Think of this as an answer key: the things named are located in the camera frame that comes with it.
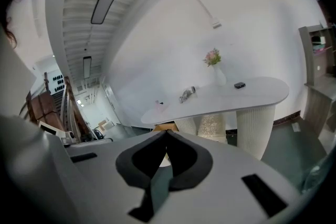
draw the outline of ceiling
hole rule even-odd
[[[65,0],[63,7],[64,49],[70,75],[76,86],[83,80],[83,57],[91,56],[90,81],[101,76],[101,65],[113,33],[135,0],[114,0],[105,21],[92,25],[97,0]]]

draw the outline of floor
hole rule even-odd
[[[292,124],[298,123],[300,131],[295,132]],[[106,131],[106,138],[114,141],[147,133],[147,130],[116,125]],[[325,133],[322,138],[316,135],[298,118],[274,126],[269,143],[261,159],[273,169],[284,175],[299,191],[311,169],[326,156],[320,140],[330,146],[333,134]],[[227,135],[230,145],[237,145],[237,135]]]

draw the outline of white vase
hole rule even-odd
[[[221,71],[219,65],[213,65],[214,74],[215,74],[215,84],[218,86],[224,86],[226,84],[226,76]]]

